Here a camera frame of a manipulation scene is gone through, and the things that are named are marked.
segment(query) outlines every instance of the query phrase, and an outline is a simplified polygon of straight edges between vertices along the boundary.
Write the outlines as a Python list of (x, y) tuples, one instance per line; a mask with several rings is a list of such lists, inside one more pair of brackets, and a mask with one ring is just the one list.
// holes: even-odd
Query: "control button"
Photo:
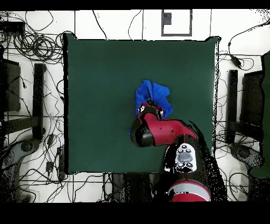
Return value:
[(144, 109), (145, 109), (145, 106), (140, 106), (140, 107), (138, 108), (138, 112), (141, 113)]
[(178, 163), (177, 166), (178, 166), (179, 168), (182, 168), (182, 167), (185, 166), (185, 164), (184, 164), (184, 163)]
[(193, 167), (192, 163), (187, 163), (187, 167), (192, 168)]
[(192, 156), (189, 153), (184, 152), (184, 153), (179, 153), (177, 159), (179, 162), (186, 163), (186, 162), (192, 161)]

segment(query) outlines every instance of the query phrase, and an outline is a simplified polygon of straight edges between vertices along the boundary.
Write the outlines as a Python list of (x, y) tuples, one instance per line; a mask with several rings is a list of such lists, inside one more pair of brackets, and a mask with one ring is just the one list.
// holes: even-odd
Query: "blue towel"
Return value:
[(136, 91), (136, 108), (135, 115), (138, 114), (138, 109), (141, 104), (147, 103), (147, 99), (157, 104), (163, 109), (163, 118), (165, 119), (172, 113), (172, 106), (167, 101), (166, 97), (170, 94), (168, 87), (152, 83), (149, 80), (144, 80), (142, 85)]

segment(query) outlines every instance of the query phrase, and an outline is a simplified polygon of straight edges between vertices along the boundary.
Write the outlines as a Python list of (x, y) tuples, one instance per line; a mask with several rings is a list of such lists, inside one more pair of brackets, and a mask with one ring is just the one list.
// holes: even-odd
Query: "black stand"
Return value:
[(235, 134), (241, 133), (257, 141), (262, 141), (262, 71), (245, 74), (243, 78), (243, 94), (240, 121), (236, 121), (237, 113), (237, 83), (238, 71), (229, 70), (228, 99), (227, 99), (227, 123), (225, 142), (234, 143)]
[[(0, 45), (0, 201), (22, 202), (19, 186), (19, 173), (23, 158), (36, 152), (45, 134), (43, 128), (43, 86), (46, 66), (43, 63), (34, 65), (33, 113), (32, 117), (4, 120), (5, 107), (8, 105), (6, 82), (9, 70), (7, 60), (3, 58), (4, 48)], [(4, 148), (5, 135), (32, 128), (33, 138), (16, 142)]]

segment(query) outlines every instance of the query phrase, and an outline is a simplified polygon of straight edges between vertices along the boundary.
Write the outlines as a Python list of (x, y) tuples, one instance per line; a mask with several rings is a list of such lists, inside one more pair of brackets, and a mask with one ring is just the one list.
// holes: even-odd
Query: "black cable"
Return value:
[(43, 150), (43, 153), (45, 153), (45, 154), (44, 154), (45, 159), (46, 159), (48, 162), (52, 162), (52, 159), (51, 159), (51, 156), (50, 156), (50, 153), (49, 153), (49, 148), (47, 148), (47, 145), (46, 145), (46, 142), (45, 142), (45, 141), (44, 141), (44, 143), (43, 143), (43, 148), (42, 148), (42, 150)]
[(66, 184), (66, 188), (67, 188), (67, 197), (69, 198), (70, 203), (72, 203), (72, 201), (70, 200), (70, 195), (69, 195), (69, 183)]
[(139, 13), (137, 13), (137, 14), (133, 17), (133, 19), (132, 19), (132, 21), (131, 21), (131, 23), (130, 23), (130, 25), (129, 25), (129, 29), (130, 29), (130, 27), (131, 27), (131, 24), (132, 24), (133, 20), (135, 19), (135, 17), (136, 17), (137, 15), (140, 14), (141, 11), (142, 11), (142, 10), (140, 10)]
[(229, 43), (228, 43), (228, 51), (229, 51), (229, 55), (230, 55), (230, 57), (231, 57), (231, 60), (232, 60), (232, 62), (234, 63), (234, 65), (235, 65), (236, 67), (240, 68), (240, 69), (243, 70), (243, 71), (248, 71), (248, 70), (250, 70), (251, 68), (253, 68), (253, 66), (254, 66), (254, 60), (253, 60), (252, 58), (244, 58), (244, 59), (251, 59), (252, 62), (253, 62), (253, 64), (252, 64), (251, 68), (249, 68), (249, 69), (243, 69), (243, 68), (242, 68), (242, 67), (244, 66), (245, 62), (244, 62), (243, 65), (241, 65), (241, 63), (240, 63), (240, 61), (239, 61), (239, 60), (241, 60), (241, 59), (237, 58), (236, 56), (233, 56), (233, 55), (230, 53), (230, 46), (231, 46), (231, 44), (232, 44), (233, 38), (235, 38), (236, 36), (238, 36), (238, 35), (240, 35), (240, 34), (243, 34), (243, 33), (247, 32), (247, 31), (251, 31), (251, 30), (255, 29), (256, 27), (260, 27), (260, 26), (264, 26), (264, 25), (269, 25), (269, 24), (270, 24), (270, 19), (269, 19), (267, 22), (263, 23), (263, 24), (259, 24), (259, 25), (253, 26), (253, 27), (251, 27), (251, 28), (249, 28), (249, 29), (247, 29), (247, 30), (245, 30), (245, 31), (242, 31), (242, 32), (240, 32), (240, 33), (234, 35), (234, 36), (230, 39), (230, 41), (229, 41)]
[(52, 81), (53, 81), (53, 84), (54, 84), (54, 86), (55, 86), (55, 88), (56, 88), (56, 90), (57, 90), (57, 87), (56, 87), (56, 84), (55, 84), (54, 79), (53, 79), (53, 77), (52, 77), (52, 74), (50, 73), (50, 71), (49, 71), (48, 69), (47, 69), (47, 71), (48, 71), (49, 75), (51, 76)]
[(109, 202), (111, 201), (115, 201), (118, 202), (116, 199), (113, 198), (113, 193), (107, 194), (106, 190), (105, 190), (105, 185), (108, 183), (108, 181), (111, 182), (111, 184), (114, 184), (111, 180), (111, 173), (103, 173), (102, 174), (102, 179), (103, 179), (103, 185), (102, 185), (102, 194), (101, 194), (101, 199), (98, 200), (97, 202)]
[(226, 154), (225, 155), (223, 155), (223, 156), (221, 156), (221, 157), (215, 157), (216, 159), (218, 159), (218, 158), (223, 158), (224, 156), (226, 156), (227, 154), (228, 154), (229, 152), (228, 152), (228, 146), (227, 146), (227, 151), (226, 151)]
[(29, 109), (28, 109), (28, 106), (26, 105), (24, 99), (21, 98), (21, 97), (19, 97), (14, 91), (10, 90), (10, 92), (11, 92), (12, 94), (14, 94), (16, 97), (18, 97), (18, 98), (24, 103), (24, 105), (25, 105), (25, 107), (26, 107), (26, 109), (27, 109), (27, 112), (28, 112), (28, 114), (29, 114), (29, 116), (30, 116), (30, 118), (31, 118), (31, 122), (33, 122), (32, 115), (31, 115), (31, 113), (30, 113), (30, 111), (29, 111)]
[(40, 173), (40, 172), (39, 172), (38, 170), (36, 170), (36, 169), (31, 169), (31, 170), (35, 170), (36, 172), (38, 172), (38, 173), (41, 175), (39, 178), (41, 178), (42, 176), (45, 177), (45, 178), (47, 179), (47, 182), (46, 182), (45, 184), (34, 184), (36, 181), (38, 181), (38, 179), (39, 179), (39, 178), (38, 178), (38, 179), (35, 180), (32, 184), (24, 184), (24, 185), (28, 185), (28, 187), (30, 187), (31, 185), (48, 185), (48, 184), (51, 184), (51, 183), (57, 184), (57, 189), (56, 189), (56, 191), (53, 192), (53, 194), (55, 193), (55, 196), (54, 196), (53, 198), (50, 199), (50, 197), (53, 195), (53, 194), (52, 194), (52, 195), (48, 198), (48, 200), (47, 200), (47, 202), (50, 201), (50, 200), (53, 200), (53, 201), (54, 201), (55, 197), (56, 197), (56, 196), (62, 191), (62, 189), (63, 189), (63, 188), (62, 188), (62, 189), (60, 190), (60, 192), (57, 193), (57, 190), (59, 189), (59, 188), (58, 188), (58, 185), (61, 184), (61, 187), (63, 187), (62, 182), (61, 182), (61, 181), (60, 181), (60, 182), (58, 182), (58, 181), (52, 181), (51, 178), (49, 178), (49, 177), (47, 178), (47, 177), (44, 175), (45, 172), (42, 174), (42, 173)]
[(38, 158), (34, 158), (34, 159), (32, 159), (32, 160), (29, 160), (29, 161), (27, 161), (27, 162), (24, 162), (23, 164), (25, 164), (25, 163), (29, 163), (30, 161), (34, 161), (34, 160), (37, 160), (37, 159), (39, 159), (42, 155), (44, 155), (45, 156), (45, 154), (44, 154), (44, 150), (43, 150), (43, 153), (38, 157)]
[[(232, 183), (231, 183), (231, 181), (230, 181), (230, 179), (234, 176), (234, 175), (236, 175), (236, 174), (241, 174), (241, 175), (243, 175), (243, 176), (245, 176), (246, 178), (248, 178), (249, 180), (250, 180), (250, 177), (249, 176), (247, 176), (246, 174), (244, 174), (244, 173), (241, 173), (241, 172), (237, 172), (237, 173), (233, 173), (230, 177), (229, 177), (229, 189), (230, 189), (230, 192), (231, 192), (231, 194), (232, 194), (232, 196), (234, 197), (234, 199), (236, 200), (236, 201), (239, 201), (235, 196), (234, 196), (234, 194), (233, 194), (233, 190), (232, 190)], [(241, 187), (241, 192), (242, 193), (244, 193), (245, 195), (248, 195), (248, 193), (245, 191), (245, 189), (243, 188), (243, 186), (242, 185), (239, 185), (240, 187)]]
[(32, 184), (29, 184), (27, 188), (29, 188), (30, 186), (32, 186), (36, 181), (34, 181)]
[[(61, 181), (61, 183), (72, 183), (72, 181), (66, 181), (67, 179), (65, 179), (65, 181)], [(21, 180), (21, 182), (31, 182), (31, 181), (35, 181), (35, 180)], [(76, 181), (74, 180), (74, 183), (84, 183), (85, 181)], [(102, 181), (87, 181), (87, 183), (103, 183)]]
[(75, 193), (74, 193), (74, 202), (76, 201), (76, 193), (77, 193), (77, 191), (79, 191), (80, 189), (82, 189), (85, 186), (85, 184), (87, 183), (87, 180), (89, 178), (93, 178), (93, 177), (100, 178), (100, 177), (102, 177), (102, 175), (100, 175), (100, 176), (95, 176), (95, 175), (88, 176), (87, 179), (85, 180), (85, 182), (83, 183), (83, 185), (81, 187), (79, 187), (77, 190), (75, 190)]
[(29, 129), (27, 129), (27, 130), (21, 132), (20, 134), (18, 134), (18, 136), (15, 138), (15, 140), (14, 140), (13, 142), (11, 142), (9, 145), (5, 146), (3, 149), (11, 147), (11, 146), (17, 141), (17, 139), (19, 138), (19, 136), (20, 136), (21, 134), (23, 134), (23, 133), (25, 133), (25, 132), (28, 132), (28, 131), (31, 130), (31, 129), (32, 129), (32, 128), (29, 128)]
[(60, 111), (58, 110), (58, 108), (57, 108), (57, 106), (56, 106), (56, 104), (58, 103), (58, 100), (59, 100), (59, 99), (56, 98), (54, 95), (52, 95), (51, 92), (50, 92), (49, 94), (45, 95), (44, 98), (47, 97), (48, 95), (51, 95), (53, 98), (56, 99), (56, 103), (54, 104), (54, 107), (55, 107), (55, 109), (57, 110), (57, 114), (56, 114), (54, 117), (57, 117), (58, 114), (60, 113)]
[(241, 144), (241, 142), (244, 142), (247, 139), (247, 136), (243, 136), (240, 140), (239, 140), (239, 144)]
[(63, 134), (63, 131), (60, 130), (60, 122), (64, 123), (64, 121), (59, 120), (60, 118), (62, 118), (62, 117), (58, 117), (58, 118), (56, 119), (56, 121), (55, 121), (55, 126), (54, 126), (54, 129), (53, 129), (53, 132), (54, 132), (55, 129), (57, 129), (61, 134)]
[(57, 85), (56, 85), (56, 90), (57, 90), (57, 92), (59, 92), (60, 94), (64, 94), (64, 93), (60, 92), (59, 89), (58, 89), (58, 85), (59, 85), (59, 83), (62, 82), (62, 81), (64, 81), (64, 79), (60, 80), (60, 81), (57, 83)]
[(28, 12), (28, 11), (25, 11), (25, 22), (26, 22), (26, 24), (28, 25), (28, 27), (29, 27), (33, 32), (36, 32), (36, 31), (42, 31), (42, 30), (46, 29), (48, 26), (50, 26), (50, 25), (53, 23), (53, 20), (54, 20), (53, 15), (52, 15), (52, 13), (51, 13), (50, 11), (48, 11), (49, 14), (50, 14), (51, 17), (52, 17), (52, 21), (51, 21), (47, 26), (45, 26), (44, 28), (42, 28), (42, 29), (40, 29), (40, 30), (34, 30), (31, 26), (29, 26), (29, 24), (28, 24), (28, 22), (27, 22), (27, 19), (26, 19), (26, 14), (27, 14), (27, 12)]
[(65, 186), (65, 184), (60, 186), (60, 187), (57, 187), (57, 189), (48, 197), (47, 201), (45, 201), (44, 203), (48, 203), (50, 200), (53, 200), (52, 198), (50, 199), (50, 197), (61, 188), (61, 190), (54, 196), (54, 198), (55, 198), (58, 194), (60, 194), (60, 192), (63, 190), (64, 186)]
[[(31, 184), (31, 186), (45, 186), (45, 185), (49, 185), (49, 184), (46, 184), (46, 183), (43, 183), (43, 184)], [(18, 186), (18, 188), (20, 188), (22, 186), (29, 186), (29, 184), (20, 184)]]
[[(75, 36), (75, 34), (71, 31), (64, 31), (60, 34), (38, 33), (37, 32), (38, 30), (34, 30), (19, 15), (17, 15), (17, 16), (19, 18), (13, 17), (13, 16), (10, 16), (10, 18), (15, 18), (17, 20), (24, 22), (26, 24), (26, 28), (27, 29), (30, 28), (29, 31), (34, 32), (34, 33), (31, 33), (31, 32), (26, 30), (25, 34), (22, 36), (14, 34), (14, 35), (12, 35), (12, 37), (10, 37), (8, 39), (5, 37), (5, 41), (8, 42), (8, 45), (11, 42), (11, 38), (13, 38), (12, 43), (14, 45), (14, 48), (19, 52), (19, 54), (16, 54), (16, 53), (11, 53), (11, 54), (14, 54), (14, 55), (21, 54), (22, 56), (24, 56), (30, 60), (42, 61), (42, 62), (46, 62), (48, 64), (62, 63), (62, 59), (63, 59), (63, 54), (62, 54), (63, 34), (64, 33), (71, 33), (71, 34), (73, 34), (73, 36)], [(53, 40), (52, 38), (50, 38), (46, 35), (56, 35), (56, 38), (55, 38), (55, 40)]]
[[(44, 151), (43, 151), (43, 154), (42, 155), (44, 155), (44, 159), (43, 159), (42, 163), (40, 164), (40, 166), (37, 169), (30, 169), (30, 170), (35, 170), (35, 172), (36, 172), (36, 171), (38, 171), (40, 169), (40, 167), (42, 166), (42, 164), (45, 161), (46, 153), (44, 154)], [(24, 175), (19, 176), (19, 177), (22, 177), (19, 181), (21, 181), (24, 177), (31, 176), (31, 175), (33, 175), (35, 173), (35, 172), (33, 172), (32, 174), (27, 175), (30, 170), (28, 170)]]
[(26, 172), (26, 174), (22, 176), (22, 178), (24, 178), (24, 177), (28, 174), (28, 172), (31, 171), (31, 170), (34, 170), (35, 172), (39, 173), (42, 177), (46, 178), (47, 180), (51, 181), (52, 183), (55, 183), (55, 184), (61, 183), (61, 181), (52, 181), (52, 180), (49, 179), (47, 176), (43, 175), (40, 171), (38, 171), (37, 169), (33, 169), (33, 168), (30, 169), (30, 170), (28, 170), (28, 171)]
[(24, 80), (20, 75), (18, 75), (16, 78), (14, 78), (9, 84), (8, 86), (10, 86), (15, 80), (17, 80), (18, 78), (21, 78), (22, 82), (23, 82), (23, 88), (26, 89), (26, 84), (24, 83)]
[(224, 181), (226, 182), (225, 185), (227, 186), (227, 183), (229, 182), (229, 181), (228, 181), (228, 177), (227, 177), (226, 173), (225, 173), (221, 168), (219, 168), (219, 169), (223, 172), (223, 174), (224, 174), (224, 176), (225, 176), (225, 178), (226, 178)]
[(101, 26), (100, 26), (100, 24), (99, 24), (99, 21), (98, 21), (98, 19), (97, 19), (96, 15), (95, 15), (94, 10), (92, 10), (92, 12), (93, 12), (93, 14), (94, 14), (95, 20), (96, 20), (96, 22), (97, 22), (97, 24), (98, 24), (99, 28), (101, 29), (102, 33), (103, 33), (103, 34), (104, 34), (104, 36), (105, 36), (105, 39), (107, 40), (107, 36), (106, 36), (106, 34), (105, 34), (104, 30), (101, 28)]

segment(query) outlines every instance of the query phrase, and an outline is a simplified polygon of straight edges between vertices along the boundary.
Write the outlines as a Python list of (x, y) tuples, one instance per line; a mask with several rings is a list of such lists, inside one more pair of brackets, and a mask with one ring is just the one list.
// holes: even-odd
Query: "green mat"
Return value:
[(68, 41), (69, 167), (74, 172), (159, 172), (165, 146), (138, 148), (127, 131), (145, 79), (167, 86), (169, 118), (193, 121), (211, 149), (215, 47), (208, 41)]

